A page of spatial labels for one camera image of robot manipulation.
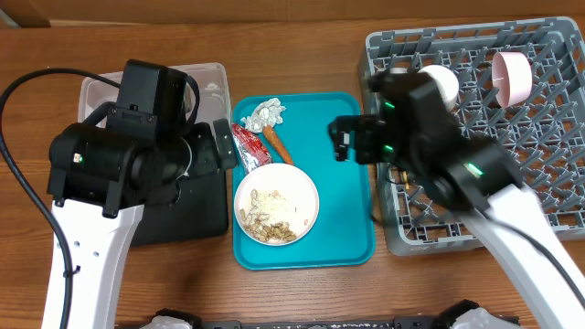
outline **pink cup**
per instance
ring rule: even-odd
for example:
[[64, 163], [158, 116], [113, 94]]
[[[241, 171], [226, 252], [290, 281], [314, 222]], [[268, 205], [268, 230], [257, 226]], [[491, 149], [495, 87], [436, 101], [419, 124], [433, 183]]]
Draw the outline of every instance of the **pink cup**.
[[518, 52], [499, 52], [492, 60], [492, 83], [500, 91], [495, 99], [502, 108], [525, 101], [532, 91], [528, 58]]

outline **gray bin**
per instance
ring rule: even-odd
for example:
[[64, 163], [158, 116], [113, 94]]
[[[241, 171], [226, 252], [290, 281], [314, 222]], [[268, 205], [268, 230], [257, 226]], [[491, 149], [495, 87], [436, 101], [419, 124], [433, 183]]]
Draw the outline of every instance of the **gray bin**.
[[[452, 110], [463, 136], [489, 135], [515, 157], [539, 195], [561, 240], [584, 239], [585, 46], [567, 17], [457, 27], [375, 32], [367, 36], [358, 74], [366, 113], [378, 112], [366, 78], [380, 69], [415, 71], [443, 65], [457, 75]], [[524, 53], [533, 71], [525, 104], [500, 109], [491, 83], [498, 51]], [[395, 169], [378, 165], [378, 196], [388, 249], [400, 256], [482, 247], [451, 213], [433, 205], [421, 186], [391, 184]]]

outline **wood surface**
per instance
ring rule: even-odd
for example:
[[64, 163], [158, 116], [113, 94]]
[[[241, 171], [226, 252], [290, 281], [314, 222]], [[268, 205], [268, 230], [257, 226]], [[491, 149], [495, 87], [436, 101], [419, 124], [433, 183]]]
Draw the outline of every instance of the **wood surface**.
[[[47, 20], [51, 24], [71, 21], [85, 25], [585, 15], [581, 0], [491, 0], [481, 4], [469, 0], [0, 0], [0, 7], [2, 3], [20, 9], [16, 21], [23, 27], [38, 27]], [[39, 16], [45, 22], [39, 22]]]
[[[585, 27], [585, 16], [573, 18]], [[220, 62], [232, 105], [252, 95], [332, 90], [361, 100], [356, 70], [369, 33], [505, 19], [514, 18], [7, 29], [0, 30], [3, 44], [10, 45], [0, 48], [0, 90], [36, 69], [105, 73], [138, 58], [169, 66]], [[48, 147], [76, 120], [81, 81], [72, 76], [30, 81], [5, 109], [9, 149], [47, 204]], [[0, 327], [39, 328], [52, 233], [4, 163], [0, 181]], [[381, 229], [376, 236], [368, 263], [313, 270], [247, 271], [234, 259], [231, 229], [222, 237], [132, 249], [117, 323], [143, 323], [165, 307], [205, 320], [242, 322], [389, 319], [436, 314], [467, 298], [492, 313], [518, 315], [524, 325], [536, 325], [485, 249], [397, 257], [388, 252]], [[585, 270], [585, 242], [565, 246]]]

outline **white plate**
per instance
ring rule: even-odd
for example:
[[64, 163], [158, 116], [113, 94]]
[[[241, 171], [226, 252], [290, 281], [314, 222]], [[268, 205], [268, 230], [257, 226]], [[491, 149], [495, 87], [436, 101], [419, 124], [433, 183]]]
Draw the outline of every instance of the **white plate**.
[[[262, 192], [278, 191], [282, 197], [297, 208], [295, 220], [304, 223], [308, 219], [303, 231], [295, 232], [297, 233], [295, 241], [275, 242], [269, 240], [262, 242], [256, 240], [244, 229], [239, 210], [244, 209], [246, 213], [250, 211], [250, 193], [253, 189]], [[319, 214], [319, 194], [313, 180], [301, 169], [288, 164], [266, 164], [253, 170], [239, 184], [236, 197], [234, 197], [234, 213], [241, 229], [254, 241], [267, 246], [284, 246], [298, 241], [311, 230], [317, 220], [317, 214]]]

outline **red wrapper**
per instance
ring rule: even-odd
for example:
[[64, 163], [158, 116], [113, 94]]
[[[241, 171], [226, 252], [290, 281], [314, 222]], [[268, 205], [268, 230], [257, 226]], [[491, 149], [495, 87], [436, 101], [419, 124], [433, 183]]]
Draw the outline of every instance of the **red wrapper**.
[[234, 135], [234, 143], [238, 148], [241, 165], [246, 174], [261, 165], [272, 163], [270, 152], [258, 136], [237, 123], [231, 124], [231, 131]]

